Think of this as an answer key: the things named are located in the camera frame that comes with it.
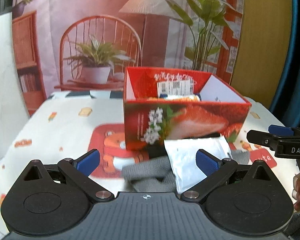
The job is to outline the person's right hand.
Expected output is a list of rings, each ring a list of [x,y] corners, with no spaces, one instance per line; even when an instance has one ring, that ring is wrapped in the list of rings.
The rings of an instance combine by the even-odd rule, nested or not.
[[[294,204],[295,211],[300,211],[300,173],[293,178],[293,192],[292,197],[296,200]]]

